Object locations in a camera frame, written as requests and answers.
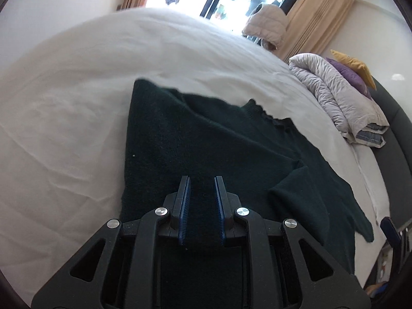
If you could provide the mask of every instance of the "dark green sweater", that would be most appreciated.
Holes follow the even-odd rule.
[[[277,120],[250,100],[237,107],[181,94],[149,81],[134,84],[128,117],[121,220],[141,218],[192,180],[184,247],[165,250],[167,308],[240,308],[237,248],[220,246],[213,177],[263,218],[295,218],[349,272],[355,231],[373,241],[370,222],[341,179],[289,119]]]

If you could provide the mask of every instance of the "folded duvet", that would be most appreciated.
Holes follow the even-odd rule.
[[[289,59],[289,68],[349,142],[378,148],[385,145],[382,134],[389,123],[381,108],[353,88],[325,59],[300,53]]]

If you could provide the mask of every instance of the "silver screw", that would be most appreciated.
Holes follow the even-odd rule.
[[[288,228],[296,228],[297,227],[297,222],[295,220],[293,220],[292,218],[288,218],[287,220],[285,220],[285,225]]]
[[[167,214],[167,209],[165,207],[157,208],[154,212],[157,216],[163,216]]]
[[[120,222],[118,220],[110,220],[107,222],[107,227],[111,229],[115,229],[120,225]]]
[[[240,216],[246,216],[249,215],[249,210],[248,208],[240,207],[236,209],[236,213]]]

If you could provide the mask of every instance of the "white bed sheet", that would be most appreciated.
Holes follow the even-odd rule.
[[[291,117],[351,184],[374,227],[373,243],[356,234],[356,274],[365,282],[385,241],[376,216],[389,214],[372,151],[347,144],[271,53],[205,20],[134,9],[59,34],[0,76],[0,268],[27,303],[119,214],[138,77],[235,105],[254,98],[268,114]]]

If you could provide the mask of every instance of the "headboard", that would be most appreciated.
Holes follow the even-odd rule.
[[[372,150],[388,191],[392,220],[403,230],[412,223],[412,123],[388,91],[374,81],[376,90],[370,93],[390,127],[384,134],[386,145]]]

